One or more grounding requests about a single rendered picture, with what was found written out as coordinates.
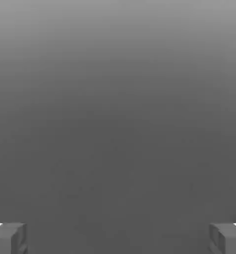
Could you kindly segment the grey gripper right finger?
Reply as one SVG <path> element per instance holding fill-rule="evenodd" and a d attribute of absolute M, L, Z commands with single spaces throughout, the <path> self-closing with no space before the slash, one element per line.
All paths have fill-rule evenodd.
<path fill-rule="evenodd" d="M 209 254 L 236 254 L 236 223 L 209 224 Z"/>

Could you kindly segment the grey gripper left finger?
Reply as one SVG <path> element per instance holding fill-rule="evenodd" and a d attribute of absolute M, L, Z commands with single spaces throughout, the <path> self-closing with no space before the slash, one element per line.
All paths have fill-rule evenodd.
<path fill-rule="evenodd" d="M 0 254 L 28 254 L 26 223 L 0 222 Z"/>

